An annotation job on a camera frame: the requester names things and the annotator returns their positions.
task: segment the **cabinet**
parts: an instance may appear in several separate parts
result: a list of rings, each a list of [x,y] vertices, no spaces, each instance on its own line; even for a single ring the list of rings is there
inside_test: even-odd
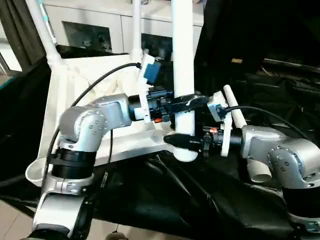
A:
[[[130,0],[44,0],[44,5],[58,44],[130,53],[133,37]],[[202,4],[194,4],[194,53],[204,22],[203,12]],[[170,1],[150,0],[141,6],[141,44],[149,54],[171,59],[172,29]]]

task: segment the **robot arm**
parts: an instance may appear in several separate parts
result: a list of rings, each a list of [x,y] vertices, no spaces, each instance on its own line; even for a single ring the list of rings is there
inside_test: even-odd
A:
[[[163,87],[148,91],[152,120],[167,122],[169,116],[203,106],[206,96],[173,97]],[[96,153],[103,136],[112,129],[144,119],[138,95],[103,96],[85,106],[73,106],[60,118],[59,147],[48,158],[52,171],[45,176],[33,218],[30,238],[86,239],[93,217],[90,196]]]
[[[164,141],[175,147],[209,154],[209,148],[219,148],[224,131],[204,127],[204,136],[174,134]],[[320,149],[303,138],[288,137],[270,127],[245,125],[232,130],[230,146],[237,147],[255,183],[266,182],[274,174],[282,187],[288,217],[297,229],[320,233]]]

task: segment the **white pvc pipe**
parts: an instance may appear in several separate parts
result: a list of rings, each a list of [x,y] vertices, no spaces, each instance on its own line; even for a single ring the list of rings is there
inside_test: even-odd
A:
[[[238,102],[236,100],[236,97],[230,85],[225,85],[223,87],[223,90],[224,90],[229,107],[238,106]],[[247,125],[246,119],[240,109],[233,110],[231,114],[232,114],[234,124],[238,129],[242,129],[243,126]]]
[[[46,26],[46,21],[41,12],[41,7],[38,4],[37,0],[25,0],[30,14],[32,16],[34,25],[38,34],[40,36],[41,42],[46,52],[46,58],[48,60],[48,64],[51,67],[53,63],[61,63],[62,59],[60,54],[57,52],[54,42],[51,39],[49,30]]]
[[[263,162],[247,159],[246,168],[251,181],[254,183],[264,183],[272,177],[269,167]]]
[[[141,49],[141,0],[133,0],[133,26],[132,26],[132,52],[131,58],[135,63],[140,62],[142,58]]]
[[[179,97],[195,93],[193,1],[171,0],[171,8],[174,96]],[[194,136],[195,112],[176,114],[175,131]],[[191,162],[198,155],[197,152],[177,147],[174,148],[173,154],[182,162]]]

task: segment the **wire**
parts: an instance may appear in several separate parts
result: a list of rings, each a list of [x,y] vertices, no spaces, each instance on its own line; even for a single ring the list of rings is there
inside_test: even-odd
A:
[[[108,77],[109,75],[121,70],[121,69],[124,69],[124,68],[127,68],[127,67],[137,67],[137,68],[140,68],[141,67],[141,64],[140,63],[127,63],[127,64],[124,64],[124,65],[121,65],[121,66],[118,66],[116,67],[115,69],[105,73],[104,75],[102,75],[101,77],[99,77],[94,83],[92,83],[86,90],[83,91],[83,93],[81,93],[81,95],[71,104],[70,107],[74,107],[75,105],[77,105],[80,100],[91,90],[93,89],[98,83],[100,83],[103,79],[105,79],[106,77]],[[52,150],[54,148],[54,144],[55,144],[55,141],[57,139],[57,136],[59,134],[59,128],[57,128],[54,133],[53,133],[53,136],[52,136],[52,139],[51,139],[51,142],[49,144],[49,148],[48,148],[48,152],[46,154],[47,158],[45,160],[45,165],[44,165],[44,171],[43,171],[43,176],[46,176],[47,173],[48,173],[48,167],[49,167],[49,163],[48,163],[48,157],[50,156],[50,154],[52,153]],[[108,163],[111,161],[111,154],[112,154],[112,147],[113,147],[113,131],[111,130],[110,132],[111,134],[111,138],[110,138],[110,155],[109,155],[109,158],[108,158]],[[43,178],[42,180],[42,187],[45,185],[45,178]]]
[[[0,181],[0,188],[7,187],[7,186],[10,186],[10,185],[15,184],[17,182],[20,182],[20,181],[24,180],[25,178],[26,178],[26,176],[24,174],[21,174],[21,175],[7,178],[5,180],[1,180]]]
[[[265,74],[267,74],[268,76],[272,76],[263,66],[260,66],[262,71],[265,72]]]
[[[110,130],[110,150],[109,150],[109,158],[108,158],[108,164],[111,162],[111,155],[112,155],[112,148],[113,148],[113,145],[114,145],[114,130],[111,129]]]
[[[276,114],[274,114],[274,113],[272,113],[270,111],[261,109],[259,107],[255,107],[255,106],[231,106],[231,107],[226,107],[224,109],[224,111],[226,113],[229,113],[229,112],[231,112],[233,110],[237,110],[237,109],[252,109],[252,110],[256,110],[256,111],[262,112],[264,114],[268,114],[268,115],[272,116],[273,118],[275,118],[275,119],[281,121],[282,123],[286,124],[292,130],[294,130],[297,134],[299,134],[302,138],[307,139],[310,142],[312,142],[311,139],[306,134],[304,134],[299,128],[297,128],[296,126],[294,126],[293,124],[291,124],[287,120],[283,119],[282,117],[280,117],[280,116],[278,116],[278,115],[276,115]]]

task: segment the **floor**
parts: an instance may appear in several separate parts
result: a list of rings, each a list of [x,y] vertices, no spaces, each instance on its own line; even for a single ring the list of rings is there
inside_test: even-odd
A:
[[[32,219],[24,213],[0,201],[0,240],[20,240],[31,233]],[[92,220],[88,240],[104,240],[106,236],[117,229],[129,240],[187,240],[183,237],[149,231],[141,228],[120,225],[116,223]]]

